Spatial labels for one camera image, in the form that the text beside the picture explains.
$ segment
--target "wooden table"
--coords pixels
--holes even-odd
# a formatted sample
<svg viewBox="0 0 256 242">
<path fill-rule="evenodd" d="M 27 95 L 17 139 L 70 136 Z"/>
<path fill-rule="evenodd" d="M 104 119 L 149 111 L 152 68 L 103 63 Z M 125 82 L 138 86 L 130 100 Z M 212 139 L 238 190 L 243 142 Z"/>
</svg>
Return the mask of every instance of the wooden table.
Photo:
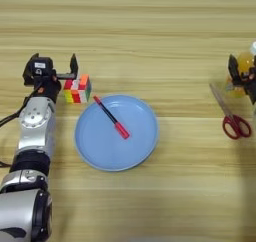
<svg viewBox="0 0 256 242">
<path fill-rule="evenodd" d="M 255 0 L 0 0 L 1 118 L 31 92 L 22 73 L 32 54 L 67 72 L 75 52 L 93 93 L 137 96 L 159 119 L 145 163 L 96 171 L 74 147 L 86 105 L 60 93 L 51 242 L 256 241 L 255 138 L 225 136 L 208 86 L 223 83 L 229 54 L 255 39 L 255 8 Z M 248 97 L 227 102 L 251 120 Z M 17 121 L 1 128 L 1 160 L 12 161 L 18 138 Z"/>
</svg>

